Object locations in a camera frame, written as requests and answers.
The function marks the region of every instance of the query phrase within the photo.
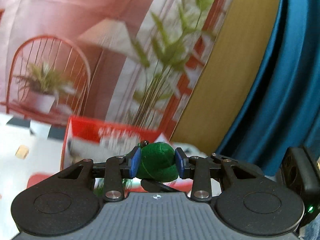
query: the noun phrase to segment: crosshair logo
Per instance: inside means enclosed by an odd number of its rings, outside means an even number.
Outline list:
[[[160,195],[158,195],[158,194],[153,195],[152,197],[153,197],[154,199],[159,199],[159,198],[161,198],[161,196],[160,196]]]

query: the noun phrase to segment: red chair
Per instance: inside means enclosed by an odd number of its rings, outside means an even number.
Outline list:
[[[30,63],[41,65],[48,62],[51,68],[73,83],[76,96],[59,97],[48,114],[36,111],[24,104],[29,88],[16,76],[28,75]],[[6,112],[22,115],[25,119],[65,126],[70,114],[80,115],[90,85],[89,63],[81,49],[73,42],[52,35],[41,35],[24,42],[16,51],[10,69],[6,101]]]

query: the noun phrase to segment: blue satin fabric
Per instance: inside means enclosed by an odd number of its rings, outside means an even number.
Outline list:
[[[320,0],[280,0],[256,79],[216,153],[270,176],[290,146],[305,144],[319,157],[319,110]]]

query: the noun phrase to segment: chair seat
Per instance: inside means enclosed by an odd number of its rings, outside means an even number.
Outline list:
[[[69,116],[61,113],[50,111],[48,114],[37,112],[33,109],[28,109],[25,105],[19,102],[0,102],[1,106],[6,106],[8,109],[22,114],[27,119],[32,119],[38,122],[44,122],[53,126],[66,126],[68,123]]]

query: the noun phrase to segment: white plant pot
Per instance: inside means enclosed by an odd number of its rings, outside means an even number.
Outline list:
[[[53,95],[45,95],[29,90],[28,95],[24,100],[24,104],[26,107],[30,109],[36,110],[44,114],[48,114],[54,101],[55,97]]]

